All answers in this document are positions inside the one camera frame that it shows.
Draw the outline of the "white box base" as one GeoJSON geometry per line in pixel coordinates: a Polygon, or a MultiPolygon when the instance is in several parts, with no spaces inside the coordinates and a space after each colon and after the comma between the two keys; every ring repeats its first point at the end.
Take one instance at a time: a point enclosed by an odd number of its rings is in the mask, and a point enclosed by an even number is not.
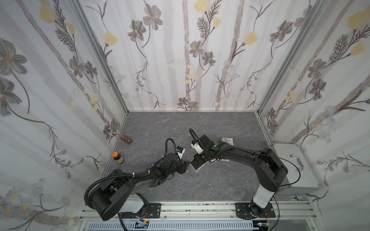
{"type": "Polygon", "coordinates": [[[203,165],[202,166],[198,166],[198,168],[195,168],[193,165],[189,165],[189,166],[190,166],[190,168],[192,170],[194,170],[194,172],[198,172],[198,171],[200,171],[203,168],[203,165]]]}

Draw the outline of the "white jewelry box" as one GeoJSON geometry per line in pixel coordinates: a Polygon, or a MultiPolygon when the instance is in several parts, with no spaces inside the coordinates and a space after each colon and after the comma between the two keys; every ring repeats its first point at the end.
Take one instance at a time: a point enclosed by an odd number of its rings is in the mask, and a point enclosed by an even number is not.
{"type": "Polygon", "coordinates": [[[223,137],[222,138],[222,141],[223,142],[226,142],[226,143],[228,143],[228,144],[230,144],[230,145],[234,145],[234,142],[233,142],[233,138],[225,138],[225,137],[223,137]]]}

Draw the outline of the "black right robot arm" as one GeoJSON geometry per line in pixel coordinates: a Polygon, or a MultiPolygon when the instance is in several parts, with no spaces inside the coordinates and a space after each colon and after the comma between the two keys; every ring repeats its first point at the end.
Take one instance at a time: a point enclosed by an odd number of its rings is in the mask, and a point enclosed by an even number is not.
{"type": "Polygon", "coordinates": [[[206,135],[191,142],[197,152],[190,164],[194,170],[200,169],[212,160],[229,160],[252,167],[257,175],[259,186],[251,201],[259,209],[266,208],[279,190],[289,171],[279,157],[269,148],[249,150],[235,147],[227,142],[211,141],[206,135]]]}

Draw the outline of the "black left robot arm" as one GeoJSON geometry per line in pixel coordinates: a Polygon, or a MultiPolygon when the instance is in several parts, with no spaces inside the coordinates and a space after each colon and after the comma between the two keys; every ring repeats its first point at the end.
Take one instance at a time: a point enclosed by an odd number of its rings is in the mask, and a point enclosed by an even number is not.
{"type": "Polygon", "coordinates": [[[123,209],[131,195],[143,188],[154,188],[165,183],[175,173],[186,173],[190,165],[178,154],[169,153],[157,161],[151,168],[140,173],[124,173],[116,169],[107,177],[92,183],[84,194],[85,204],[94,209],[103,221],[113,218],[118,213],[137,213],[142,210],[145,200],[133,209],[123,209]]]}

